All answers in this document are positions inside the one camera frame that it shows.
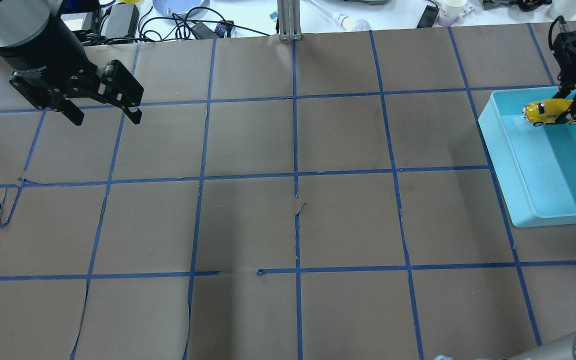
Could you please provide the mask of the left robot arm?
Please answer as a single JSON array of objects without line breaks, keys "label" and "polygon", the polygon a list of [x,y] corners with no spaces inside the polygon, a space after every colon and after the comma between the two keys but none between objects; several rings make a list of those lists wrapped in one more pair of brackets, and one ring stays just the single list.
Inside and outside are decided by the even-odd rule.
[{"label": "left robot arm", "polygon": [[0,58],[10,85],[33,107],[62,113],[76,126],[85,117],[74,99],[110,104],[135,125],[144,87],[119,60],[97,66],[47,0],[0,0]]}]

